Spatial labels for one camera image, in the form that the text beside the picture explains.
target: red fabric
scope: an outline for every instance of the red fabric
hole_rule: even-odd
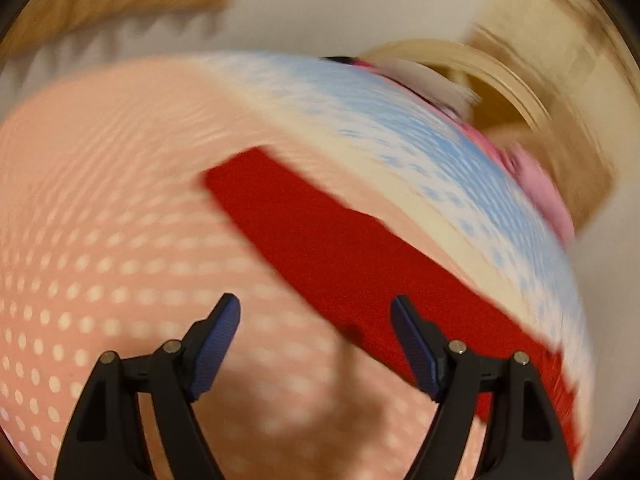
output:
[[[452,274],[388,231],[345,208],[291,170],[252,148],[206,173],[206,186],[262,256],[352,342],[414,383],[389,320],[393,297],[407,294],[448,338],[506,358],[527,352],[556,407],[574,456],[574,396],[561,355],[530,338],[509,317]],[[489,400],[478,403],[486,420]]]

